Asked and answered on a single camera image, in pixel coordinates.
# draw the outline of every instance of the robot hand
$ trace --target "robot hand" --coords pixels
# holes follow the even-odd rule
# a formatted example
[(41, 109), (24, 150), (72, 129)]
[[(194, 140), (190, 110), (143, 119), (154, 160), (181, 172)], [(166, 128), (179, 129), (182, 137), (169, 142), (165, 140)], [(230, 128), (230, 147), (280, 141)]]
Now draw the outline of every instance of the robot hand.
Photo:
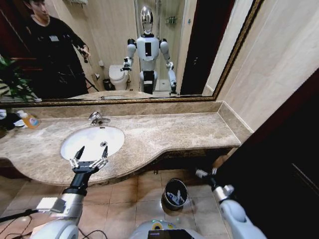
[(124, 58), (123, 68), (121, 71), (131, 71), (132, 70), (132, 60), (129, 57)]

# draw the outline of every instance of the robot chest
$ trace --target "robot chest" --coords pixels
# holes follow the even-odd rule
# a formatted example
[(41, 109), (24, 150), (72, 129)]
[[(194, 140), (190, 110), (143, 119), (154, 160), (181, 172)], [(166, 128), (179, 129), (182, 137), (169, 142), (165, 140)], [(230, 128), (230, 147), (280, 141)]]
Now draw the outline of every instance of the robot chest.
[(154, 61), (159, 56), (159, 40), (157, 38), (137, 39), (137, 51), (143, 61)]

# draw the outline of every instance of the person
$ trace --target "person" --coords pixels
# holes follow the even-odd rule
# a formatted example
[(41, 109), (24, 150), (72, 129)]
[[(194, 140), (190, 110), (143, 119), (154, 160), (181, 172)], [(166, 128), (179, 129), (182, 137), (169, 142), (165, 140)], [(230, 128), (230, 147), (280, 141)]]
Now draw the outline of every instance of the person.
[(86, 77), (74, 49), (86, 59), (89, 47), (63, 21), (49, 15), (44, 0), (23, 0), (33, 12), (27, 22), (32, 52), (42, 64), (44, 99), (69, 98), (87, 94)]

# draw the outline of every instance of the gold mirror frame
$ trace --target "gold mirror frame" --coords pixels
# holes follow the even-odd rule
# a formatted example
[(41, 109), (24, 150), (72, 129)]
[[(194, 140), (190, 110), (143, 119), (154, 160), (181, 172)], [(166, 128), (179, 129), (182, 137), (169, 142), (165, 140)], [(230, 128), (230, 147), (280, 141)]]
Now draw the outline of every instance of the gold mirror frame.
[(236, 57), (245, 41), (245, 38), (251, 28), (251, 25), (262, 5), (264, 0), (254, 0), (249, 12), (246, 16), (244, 24), (236, 39), (235, 45), (230, 53), (224, 70), (218, 80), (215, 91), (212, 96), (183, 96), (171, 98), (147, 98), (147, 99), (120, 99), (120, 100), (87, 100), (79, 101), (72, 99), (56, 100), (56, 101), (43, 101), (43, 102), (14, 102), (14, 103), (1, 103), (0, 108), (27, 108), (27, 107), (50, 107), (50, 106), (88, 106), (88, 105), (113, 105), (113, 104), (136, 104), (136, 103), (169, 103), (169, 102), (198, 102), (198, 101), (215, 101), (221, 91), (222, 86), (236, 60)]

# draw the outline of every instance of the faucet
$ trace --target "faucet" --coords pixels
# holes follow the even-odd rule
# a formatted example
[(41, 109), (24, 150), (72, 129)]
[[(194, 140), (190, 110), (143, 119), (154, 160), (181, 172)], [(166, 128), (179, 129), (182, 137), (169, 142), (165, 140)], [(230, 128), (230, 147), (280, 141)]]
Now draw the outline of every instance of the faucet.
[(102, 123), (109, 123), (111, 120), (101, 116), (99, 112), (93, 112), (89, 116), (89, 120), (92, 120), (91, 126), (95, 126), (97, 123), (102, 124)]

